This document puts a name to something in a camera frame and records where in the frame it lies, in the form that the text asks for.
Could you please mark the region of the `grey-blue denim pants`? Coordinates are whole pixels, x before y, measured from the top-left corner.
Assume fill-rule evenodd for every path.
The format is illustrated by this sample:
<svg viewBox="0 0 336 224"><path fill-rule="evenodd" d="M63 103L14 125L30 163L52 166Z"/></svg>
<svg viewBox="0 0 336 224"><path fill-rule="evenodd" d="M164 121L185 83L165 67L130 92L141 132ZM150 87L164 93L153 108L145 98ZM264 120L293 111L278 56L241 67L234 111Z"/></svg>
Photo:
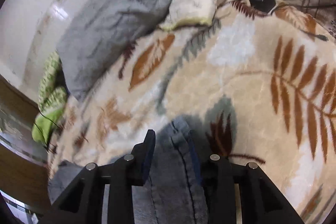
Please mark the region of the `grey-blue denim pants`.
<svg viewBox="0 0 336 224"><path fill-rule="evenodd" d="M135 223L208 222L187 143L190 130L206 137L206 129L199 117L181 115L157 133L149 177L144 186L132 188Z"/></svg>

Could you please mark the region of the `beige leaf-pattern fleece blanket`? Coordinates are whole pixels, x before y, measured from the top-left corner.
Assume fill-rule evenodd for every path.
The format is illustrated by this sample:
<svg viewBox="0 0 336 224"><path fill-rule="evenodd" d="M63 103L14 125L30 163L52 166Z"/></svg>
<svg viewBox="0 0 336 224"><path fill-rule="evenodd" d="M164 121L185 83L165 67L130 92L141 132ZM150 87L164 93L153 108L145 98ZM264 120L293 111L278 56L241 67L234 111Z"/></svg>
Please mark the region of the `beige leaf-pattern fleece blanket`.
<svg viewBox="0 0 336 224"><path fill-rule="evenodd" d="M335 205L335 36L284 2L265 15L230 0L210 27L155 30L64 115L52 200L84 165L113 162L148 129L192 115L211 153L256 162L305 223L323 223Z"/></svg>

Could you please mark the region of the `green patterned cloth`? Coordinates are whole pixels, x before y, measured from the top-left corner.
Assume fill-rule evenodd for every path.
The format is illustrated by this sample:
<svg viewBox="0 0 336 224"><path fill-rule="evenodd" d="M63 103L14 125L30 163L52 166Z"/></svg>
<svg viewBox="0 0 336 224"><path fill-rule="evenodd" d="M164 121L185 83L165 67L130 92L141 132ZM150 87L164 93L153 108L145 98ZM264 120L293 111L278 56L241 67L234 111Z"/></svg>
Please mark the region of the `green patterned cloth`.
<svg viewBox="0 0 336 224"><path fill-rule="evenodd" d="M43 76L38 89L38 114L31 130L33 140L48 145L52 131L58 127L58 120L68 98L62 62L57 51L45 61Z"/></svg>

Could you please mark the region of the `brown wooden door with glass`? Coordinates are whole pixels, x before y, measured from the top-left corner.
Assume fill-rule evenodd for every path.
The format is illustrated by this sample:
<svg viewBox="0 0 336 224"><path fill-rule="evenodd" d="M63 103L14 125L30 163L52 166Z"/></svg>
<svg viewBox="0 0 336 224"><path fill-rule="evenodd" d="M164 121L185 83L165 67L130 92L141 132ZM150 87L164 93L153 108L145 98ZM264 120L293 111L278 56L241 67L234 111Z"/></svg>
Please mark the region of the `brown wooden door with glass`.
<svg viewBox="0 0 336 224"><path fill-rule="evenodd" d="M35 102L1 78L1 196L23 223L50 208L47 152L31 136L37 113Z"/></svg>

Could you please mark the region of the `grey quilted blanket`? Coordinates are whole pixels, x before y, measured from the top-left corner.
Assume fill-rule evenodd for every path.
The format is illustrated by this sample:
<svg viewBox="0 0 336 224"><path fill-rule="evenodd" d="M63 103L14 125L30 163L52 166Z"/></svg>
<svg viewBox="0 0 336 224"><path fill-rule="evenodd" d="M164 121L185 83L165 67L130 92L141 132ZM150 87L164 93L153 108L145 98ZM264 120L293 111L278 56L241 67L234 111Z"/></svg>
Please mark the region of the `grey quilted blanket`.
<svg viewBox="0 0 336 224"><path fill-rule="evenodd" d="M172 0L88 0L58 42L66 86L78 101L125 48L164 20Z"/></svg>

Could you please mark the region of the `black power adapter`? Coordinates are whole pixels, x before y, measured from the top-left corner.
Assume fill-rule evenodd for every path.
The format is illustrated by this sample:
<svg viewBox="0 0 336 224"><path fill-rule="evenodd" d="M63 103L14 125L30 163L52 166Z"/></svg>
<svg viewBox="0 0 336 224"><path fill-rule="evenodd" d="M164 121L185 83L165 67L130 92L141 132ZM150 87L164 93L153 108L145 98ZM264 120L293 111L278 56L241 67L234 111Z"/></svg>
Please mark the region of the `black power adapter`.
<svg viewBox="0 0 336 224"><path fill-rule="evenodd" d="M265 13L270 12L276 6L275 0L249 0L249 2L253 8Z"/></svg>

